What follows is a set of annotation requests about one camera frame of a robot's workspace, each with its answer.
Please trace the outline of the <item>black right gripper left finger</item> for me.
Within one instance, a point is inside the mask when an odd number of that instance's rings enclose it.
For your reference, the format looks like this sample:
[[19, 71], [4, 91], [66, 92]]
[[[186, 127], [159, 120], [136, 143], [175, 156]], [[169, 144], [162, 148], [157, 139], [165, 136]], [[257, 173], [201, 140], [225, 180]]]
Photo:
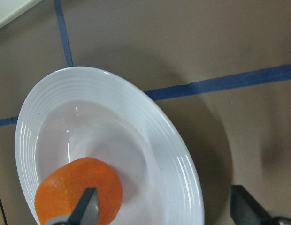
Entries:
[[71, 225], [96, 225], [98, 218], [99, 202], [97, 189], [90, 187], [83, 192], [69, 217], [69, 223]]

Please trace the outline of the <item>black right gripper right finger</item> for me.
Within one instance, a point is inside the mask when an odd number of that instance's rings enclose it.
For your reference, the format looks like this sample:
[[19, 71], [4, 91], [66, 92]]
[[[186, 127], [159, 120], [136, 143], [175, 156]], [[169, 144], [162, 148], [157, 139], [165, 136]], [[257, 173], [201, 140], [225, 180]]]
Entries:
[[230, 216], [236, 225], [267, 225], [271, 215], [242, 186], [230, 187]]

